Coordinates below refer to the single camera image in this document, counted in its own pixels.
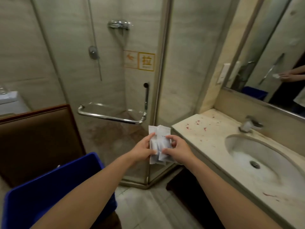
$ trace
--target bathroom sink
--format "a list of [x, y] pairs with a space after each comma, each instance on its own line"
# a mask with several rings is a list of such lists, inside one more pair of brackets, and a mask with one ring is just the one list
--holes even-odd
[[236, 164], [253, 178], [258, 186], [295, 197], [305, 197], [305, 175], [280, 151], [244, 135], [225, 140], [227, 151]]

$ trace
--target blue plastic bin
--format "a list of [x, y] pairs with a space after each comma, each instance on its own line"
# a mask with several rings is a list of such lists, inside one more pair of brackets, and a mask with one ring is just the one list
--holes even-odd
[[268, 95], [268, 92], [248, 86], [244, 87], [241, 92], [262, 101], [264, 101], [265, 97]]
[[[2, 229], [29, 229], [76, 186], [104, 168], [96, 153], [89, 153], [10, 190], [4, 198]], [[117, 207], [114, 194], [98, 216], [99, 223]]]

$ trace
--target white toilet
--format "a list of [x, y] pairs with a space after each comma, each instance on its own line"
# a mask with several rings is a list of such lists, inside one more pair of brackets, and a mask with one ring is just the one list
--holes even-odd
[[0, 94], [0, 118], [28, 111], [30, 109], [18, 92], [13, 91]]

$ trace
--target red smear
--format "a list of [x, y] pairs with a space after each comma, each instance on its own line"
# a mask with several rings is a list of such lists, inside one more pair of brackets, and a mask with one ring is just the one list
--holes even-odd
[[277, 197], [276, 195], [270, 195], [270, 194], [266, 194], [266, 193], [264, 193], [264, 192], [263, 192], [263, 194], [264, 194], [265, 196]]

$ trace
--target white tile floor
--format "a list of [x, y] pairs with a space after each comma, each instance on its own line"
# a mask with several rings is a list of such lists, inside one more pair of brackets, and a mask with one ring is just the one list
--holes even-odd
[[202, 226], [166, 190], [166, 184], [181, 170], [177, 170], [149, 190], [118, 187], [115, 191], [118, 214], [123, 229], [200, 229]]

